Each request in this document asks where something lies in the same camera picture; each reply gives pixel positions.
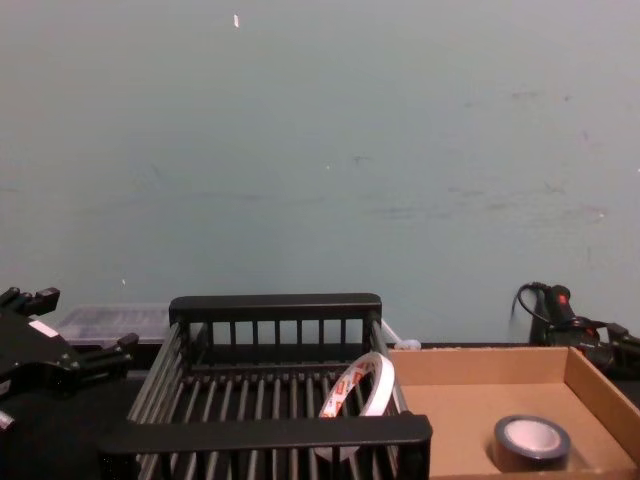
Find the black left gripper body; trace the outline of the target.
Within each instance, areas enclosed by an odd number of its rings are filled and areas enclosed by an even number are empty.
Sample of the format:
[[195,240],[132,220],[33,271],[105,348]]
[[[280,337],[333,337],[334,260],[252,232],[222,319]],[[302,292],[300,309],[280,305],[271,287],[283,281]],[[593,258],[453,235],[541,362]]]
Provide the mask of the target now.
[[1,397],[47,389],[79,388],[79,354],[54,329],[13,311],[1,310]]

